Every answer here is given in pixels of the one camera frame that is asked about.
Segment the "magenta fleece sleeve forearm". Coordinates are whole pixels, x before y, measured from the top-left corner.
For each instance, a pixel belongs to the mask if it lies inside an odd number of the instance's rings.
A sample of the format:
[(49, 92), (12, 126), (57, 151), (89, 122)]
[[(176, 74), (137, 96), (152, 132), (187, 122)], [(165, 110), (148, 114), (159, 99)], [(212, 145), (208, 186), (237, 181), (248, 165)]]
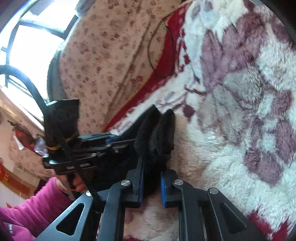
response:
[(71, 204), (65, 186), (50, 178), (22, 205), (1, 208), (1, 240), (35, 240)]

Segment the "person's left hand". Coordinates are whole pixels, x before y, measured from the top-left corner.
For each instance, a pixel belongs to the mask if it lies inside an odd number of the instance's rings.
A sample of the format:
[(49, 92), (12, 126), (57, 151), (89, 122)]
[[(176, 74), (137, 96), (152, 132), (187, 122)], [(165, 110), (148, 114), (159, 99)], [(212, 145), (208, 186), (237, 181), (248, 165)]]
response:
[(84, 193), (88, 190), (87, 186), (79, 174), (57, 175), (56, 184), (58, 188), (71, 200), (75, 200), (75, 193)]

